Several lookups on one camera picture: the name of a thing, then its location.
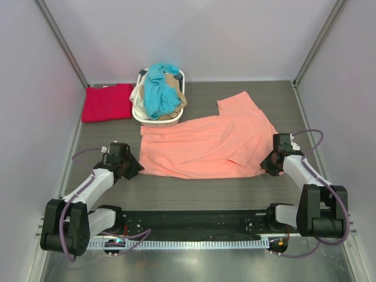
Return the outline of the salmon pink t-shirt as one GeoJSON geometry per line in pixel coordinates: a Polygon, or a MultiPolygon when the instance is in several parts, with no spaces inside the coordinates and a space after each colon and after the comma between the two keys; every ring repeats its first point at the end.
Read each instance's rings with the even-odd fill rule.
{"type": "Polygon", "coordinates": [[[217,101],[218,115],[173,127],[143,126],[143,174],[181,179],[254,177],[277,133],[247,92],[217,101]]]}

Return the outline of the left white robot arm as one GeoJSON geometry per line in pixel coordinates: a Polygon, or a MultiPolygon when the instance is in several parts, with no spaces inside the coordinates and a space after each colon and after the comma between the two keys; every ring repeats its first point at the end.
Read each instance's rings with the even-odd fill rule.
{"type": "Polygon", "coordinates": [[[91,208],[118,180],[132,179],[143,166],[127,143],[112,142],[100,151],[102,160],[89,170],[84,182],[67,196],[46,204],[39,242],[42,250],[74,259],[84,254],[90,240],[98,234],[108,231],[117,235],[125,229],[121,207],[102,205],[95,211],[91,208]]]}

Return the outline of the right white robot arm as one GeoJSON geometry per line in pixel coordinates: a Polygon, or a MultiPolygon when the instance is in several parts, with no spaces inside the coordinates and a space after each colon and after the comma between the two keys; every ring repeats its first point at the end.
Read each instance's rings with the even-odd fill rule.
{"type": "Polygon", "coordinates": [[[338,244],[346,240],[350,233],[346,188],[322,177],[293,142],[293,135],[274,134],[273,149],[260,166],[270,176],[290,176],[301,191],[297,206],[272,203],[267,208],[264,223],[269,231],[276,233],[288,225],[324,244],[329,244],[325,241],[329,238],[338,244]]]}

